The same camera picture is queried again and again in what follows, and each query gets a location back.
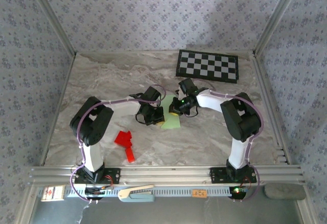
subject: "green sticky note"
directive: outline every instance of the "green sticky note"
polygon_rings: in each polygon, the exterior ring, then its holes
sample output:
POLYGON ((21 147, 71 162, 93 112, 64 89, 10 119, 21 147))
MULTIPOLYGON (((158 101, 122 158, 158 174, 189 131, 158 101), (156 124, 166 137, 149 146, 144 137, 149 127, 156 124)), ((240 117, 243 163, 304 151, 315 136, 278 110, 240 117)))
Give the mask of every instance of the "green sticky note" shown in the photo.
POLYGON ((173 102, 174 97, 175 95, 166 95, 164 100, 161 102, 161 106, 163 107, 163 116, 165 117, 165 122, 161 126, 162 129, 180 128, 179 116, 174 116, 169 113, 169 106, 173 102))

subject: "orange label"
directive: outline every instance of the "orange label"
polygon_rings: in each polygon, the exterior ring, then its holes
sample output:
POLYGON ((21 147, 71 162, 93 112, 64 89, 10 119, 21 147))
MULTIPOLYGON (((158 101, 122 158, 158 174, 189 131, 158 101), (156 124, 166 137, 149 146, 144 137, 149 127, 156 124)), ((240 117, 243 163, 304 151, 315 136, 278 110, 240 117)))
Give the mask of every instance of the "orange label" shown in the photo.
POLYGON ((192 190, 192 197, 206 198, 207 197, 206 190, 192 190))

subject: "gray object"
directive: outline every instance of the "gray object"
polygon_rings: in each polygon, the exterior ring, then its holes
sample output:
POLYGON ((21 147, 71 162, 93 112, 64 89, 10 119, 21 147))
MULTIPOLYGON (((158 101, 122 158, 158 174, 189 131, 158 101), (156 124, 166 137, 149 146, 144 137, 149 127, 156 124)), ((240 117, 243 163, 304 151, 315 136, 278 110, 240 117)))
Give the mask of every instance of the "gray object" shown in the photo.
POLYGON ((268 183, 265 194, 271 199, 304 200, 306 192, 302 185, 289 183, 268 183))

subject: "floor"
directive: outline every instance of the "floor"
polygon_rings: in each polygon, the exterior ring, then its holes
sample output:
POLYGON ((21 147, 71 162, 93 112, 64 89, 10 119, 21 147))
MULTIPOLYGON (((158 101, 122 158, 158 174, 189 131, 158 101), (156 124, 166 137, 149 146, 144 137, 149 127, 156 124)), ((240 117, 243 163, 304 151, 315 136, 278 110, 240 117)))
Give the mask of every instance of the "floor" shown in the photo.
MULTIPOLYGON (((174 94, 178 51, 128 52, 116 54, 78 54, 57 124, 50 142, 46 165, 75 165, 81 162, 80 151, 69 122, 90 96, 115 100, 144 92, 160 83, 168 94, 174 94)), ((217 91, 228 94, 246 92, 262 111, 265 130, 251 151, 253 164, 275 164, 276 143, 261 100, 250 60, 239 58, 238 84, 212 82, 217 91)), ((204 82, 196 85, 208 86, 204 82)), ((230 154, 231 137, 221 114, 200 109, 195 118, 180 117, 181 128, 163 130, 156 125, 138 124, 133 116, 111 120, 101 140, 106 165, 128 165, 125 152, 113 142, 119 130, 132 133, 134 165, 223 165, 230 154)))

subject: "red wire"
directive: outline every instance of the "red wire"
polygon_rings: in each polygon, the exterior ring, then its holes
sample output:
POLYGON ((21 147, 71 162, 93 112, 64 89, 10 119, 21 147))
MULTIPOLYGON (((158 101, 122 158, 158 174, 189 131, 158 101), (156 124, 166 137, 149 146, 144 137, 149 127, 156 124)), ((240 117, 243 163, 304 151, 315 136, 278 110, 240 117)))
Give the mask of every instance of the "red wire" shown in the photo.
POLYGON ((107 179, 110 180, 110 186, 112 187, 113 186, 113 180, 112 180, 112 177, 110 175, 105 175, 104 177, 106 177, 107 179))
POLYGON ((248 189, 250 189, 250 188, 251 188, 251 181, 250 181, 250 178, 247 177, 247 176, 245 176, 245 177, 243 178, 242 184, 241 184, 239 187, 243 186, 243 184, 244 184, 244 180, 245 180, 245 179, 247 179, 247 180, 250 182, 250 187, 248 188, 248 189))

